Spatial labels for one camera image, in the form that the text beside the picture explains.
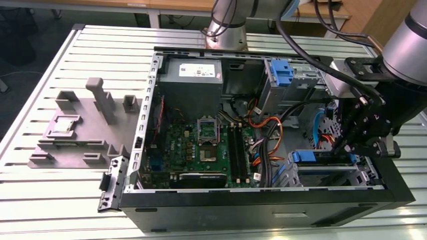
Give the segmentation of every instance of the green circuit board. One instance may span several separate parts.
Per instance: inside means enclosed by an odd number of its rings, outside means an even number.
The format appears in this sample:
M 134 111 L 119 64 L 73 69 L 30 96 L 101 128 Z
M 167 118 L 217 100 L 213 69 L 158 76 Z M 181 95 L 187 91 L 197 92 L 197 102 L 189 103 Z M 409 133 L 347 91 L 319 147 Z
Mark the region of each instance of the green circuit board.
M 175 123 L 166 130 L 166 146 L 163 159 L 157 161 L 157 170 L 151 172 L 151 181 L 157 189 L 167 189 L 170 173 L 219 173 L 227 175 L 227 188 L 253 188 L 257 183 L 251 180 L 250 162 L 247 159 L 247 172 L 250 183 L 237 183 L 231 178 L 231 163 L 229 158 L 229 136 L 227 127 L 219 127 L 218 145 L 199 145 L 198 142 L 198 124 Z M 211 126 L 201 128 L 201 136 L 215 136 L 218 129 Z M 254 130 L 245 128 L 242 131 L 243 138 L 250 141 L 254 137 Z

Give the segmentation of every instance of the red wire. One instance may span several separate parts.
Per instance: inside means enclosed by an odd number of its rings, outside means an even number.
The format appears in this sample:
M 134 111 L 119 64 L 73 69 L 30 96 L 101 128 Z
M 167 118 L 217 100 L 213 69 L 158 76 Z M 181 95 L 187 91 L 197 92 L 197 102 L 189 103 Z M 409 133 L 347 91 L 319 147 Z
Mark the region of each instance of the red wire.
M 159 128 L 161 128 L 161 124 L 162 124 L 162 118 L 163 118 L 163 110 L 166 108 L 166 97 L 162 96 L 162 110 L 161 110 L 161 116 L 159 116 L 159 120 L 158 120 L 158 126 L 155 128 L 155 132 L 154 132 L 154 137 L 153 137 L 153 141 L 151 141 L 151 145 L 154 145 L 155 143 L 155 140 L 157 140 L 157 136 L 158 136 L 158 131 L 159 131 Z

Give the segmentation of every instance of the blue clip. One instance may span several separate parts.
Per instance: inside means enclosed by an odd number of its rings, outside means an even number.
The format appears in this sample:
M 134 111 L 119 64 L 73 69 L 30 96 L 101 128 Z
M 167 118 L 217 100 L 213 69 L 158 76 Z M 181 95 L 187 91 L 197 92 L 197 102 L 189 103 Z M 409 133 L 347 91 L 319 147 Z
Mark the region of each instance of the blue clip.
M 279 87 L 287 87 L 294 80 L 294 69 L 289 61 L 271 60 L 271 72 L 275 76 L 275 83 Z
M 317 162 L 317 156 L 313 151 L 293 152 L 294 162 Z

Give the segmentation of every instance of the wooden desk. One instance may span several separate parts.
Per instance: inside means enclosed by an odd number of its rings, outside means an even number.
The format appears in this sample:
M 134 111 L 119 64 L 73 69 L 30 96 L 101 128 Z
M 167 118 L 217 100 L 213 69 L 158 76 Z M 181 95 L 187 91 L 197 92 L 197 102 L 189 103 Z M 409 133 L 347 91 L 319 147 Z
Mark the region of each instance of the wooden desk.
M 6 7 L 149 14 L 153 28 L 161 28 L 161 15 L 210 17 L 214 3 L 215 0 L 0 0 L 0 6 Z M 321 4 L 319 10 L 325 21 L 330 24 L 327 5 Z M 335 18 L 341 29 L 351 14 L 342 7 L 335 12 Z M 297 13 L 286 19 L 290 22 L 295 20 Z M 319 23 L 313 2 L 299 6 L 299 21 Z M 334 38 L 335 35 L 327 33 L 326 37 Z
M 149 8 L 151 0 L 3 0 L 3 2 L 18 2 L 23 5 L 31 3 L 59 4 L 59 5 L 83 5 L 83 6 L 105 6 L 105 7 L 135 7 Z
M 211 10 L 214 7 L 215 0 L 151 0 L 150 8 L 162 14 L 171 15 L 187 15 L 187 16 L 210 16 Z M 329 5 L 322 3 L 319 5 L 321 15 L 325 18 L 325 21 L 330 24 L 330 12 Z M 298 14 L 295 13 L 293 17 L 289 17 L 286 21 L 294 22 L 297 20 Z M 346 20 L 351 18 L 351 14 L 342 7 L 339 11 L 334 13 L 337 26 L 342 29 Z M 315 4 L 313 2 L 306 3 L 299 6 L 299 22 L 303 23 L 319 23 Z M 157 26 L 157 22 L 151 22 L 151 27 Z M 335 38 L 335 34 L 327 32 L 326 38 Z
M 202 11 L 211 12 L 215 0 L 151 0 L 150 7 L 153 9 L 174 9 L 183 11 Z M 319 5 L 319 10 L 323 18 L 330 18 L 327 4 Z M 299 6 L 301 17 L 317 18 L 315 4 L 313 2 Z M 339 11 L 334 13 L 337 19 L 350 19 L 351 14 L 342 7 Z

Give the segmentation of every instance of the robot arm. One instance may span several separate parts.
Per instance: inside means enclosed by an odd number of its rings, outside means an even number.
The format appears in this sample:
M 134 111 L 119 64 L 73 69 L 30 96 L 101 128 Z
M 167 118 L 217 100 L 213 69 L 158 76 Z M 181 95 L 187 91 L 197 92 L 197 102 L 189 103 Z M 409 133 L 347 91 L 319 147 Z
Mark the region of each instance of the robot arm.
M 205 33 L 207 47 L 222 50 L 246 49 L 247 18 L 274 19 L 289 2 L 289 12 L 294 12 L 299 0 L 217 0 L 211 24 Z
M 293 9 L 294 0 L 218 0 L 213 10 L 213 21 L 207 29 L 207 47 L 242 50 L 247 47 L 246 19 L 271 19 L 278 9 Z M 354 153 L 369 157 L 401 157 L 394 136 L 402 125 L 427 107 L 427 0 L 418 0 L 405 22 L 397 30 L 377 58 L 347 58 L 337 61 L 335 72 L 343 73 L 369 86 L 377 103 L 362 88 L 350 86 L 333 75 L 326 75 L 331 95 L 341 98 L 338 120 L 341 137 L 333 154 Z M 310 55 L 302 55 L 310 61 Z
M 419 0 L 378 58 L 347 58 L 342 65 L 361 82 L 377 82 L 374 89 L 383 104 L 351 98 L 339 101 L 342 137 L 335 154 L 346 151 L 369 157 L 401 157 L 394 136 L 427 107 L 426 10 L 427 0 Z

